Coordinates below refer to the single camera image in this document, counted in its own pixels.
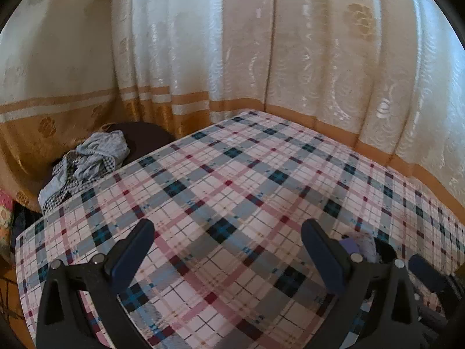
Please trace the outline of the plaid tablecloth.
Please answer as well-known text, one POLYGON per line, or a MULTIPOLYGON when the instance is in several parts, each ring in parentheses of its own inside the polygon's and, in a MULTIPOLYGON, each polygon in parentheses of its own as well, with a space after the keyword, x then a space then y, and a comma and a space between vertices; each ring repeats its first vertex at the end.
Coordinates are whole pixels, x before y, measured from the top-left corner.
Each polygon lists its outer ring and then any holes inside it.
POLYGON ((366 231, 451 272, 464 225, 434 195, 349 147, 250 111, 108 175, 17 238, 30 333, 54 259, 106 253, 147 218, 155 241, 121 301, 153 348, 302 348, 334 304, 300 239, 366 231))

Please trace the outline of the grey checked cloth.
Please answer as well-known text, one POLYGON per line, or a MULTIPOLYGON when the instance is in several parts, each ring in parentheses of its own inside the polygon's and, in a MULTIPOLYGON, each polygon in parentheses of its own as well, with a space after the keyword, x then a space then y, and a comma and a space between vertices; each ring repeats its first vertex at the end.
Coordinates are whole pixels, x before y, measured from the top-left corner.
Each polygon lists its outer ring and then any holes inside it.
POLYGON ((120 168, 129 153, 122 131, 93 133, 53 167, 51 180, 38 197, 42 213, 51 212, 67 197, 120 168))

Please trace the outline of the crumpled grey black wrapper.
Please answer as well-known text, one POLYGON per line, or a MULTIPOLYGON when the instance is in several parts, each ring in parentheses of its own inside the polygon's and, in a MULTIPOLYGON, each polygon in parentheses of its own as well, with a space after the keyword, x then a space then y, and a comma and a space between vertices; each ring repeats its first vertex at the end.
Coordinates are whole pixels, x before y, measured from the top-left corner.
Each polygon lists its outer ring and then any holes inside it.
POLYGON ((356 241, 362 256, 368 262, 386 264, 397 259, 396 251, 383 240, 364 233, 356 241))

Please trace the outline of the cream patterned curtain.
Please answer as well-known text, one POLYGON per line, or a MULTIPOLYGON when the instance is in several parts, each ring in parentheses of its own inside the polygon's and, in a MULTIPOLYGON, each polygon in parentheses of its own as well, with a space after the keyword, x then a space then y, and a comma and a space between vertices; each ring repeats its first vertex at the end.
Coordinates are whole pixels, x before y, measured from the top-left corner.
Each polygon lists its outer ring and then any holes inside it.
POLYGON ((246 109, 419 180, 464 216, 464 45, 434 0, 13 0, 1 188, 31 210, 103 125, 176 137, 246 109))

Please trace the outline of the purple small block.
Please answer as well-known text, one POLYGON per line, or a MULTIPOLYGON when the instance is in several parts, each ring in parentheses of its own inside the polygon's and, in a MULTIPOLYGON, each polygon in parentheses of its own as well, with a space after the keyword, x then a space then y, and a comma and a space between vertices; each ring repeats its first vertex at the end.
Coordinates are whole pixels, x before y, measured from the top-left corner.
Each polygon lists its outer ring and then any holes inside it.
POLYGON ((343 238, 339 241, 341 247, 347 251, 348 255, 361 254, 360 248, 352 237, 343 238))

